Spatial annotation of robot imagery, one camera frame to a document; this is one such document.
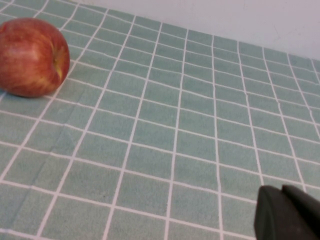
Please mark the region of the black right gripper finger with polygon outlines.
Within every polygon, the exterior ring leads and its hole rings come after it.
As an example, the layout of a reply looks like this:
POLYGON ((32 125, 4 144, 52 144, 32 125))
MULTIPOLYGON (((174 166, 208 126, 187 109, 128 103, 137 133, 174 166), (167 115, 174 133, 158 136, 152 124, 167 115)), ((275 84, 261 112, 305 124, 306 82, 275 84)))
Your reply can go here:
POLYGON ((320 201, 293 185, 258 190, 254 216, 257 240, 318 240, 320 201))

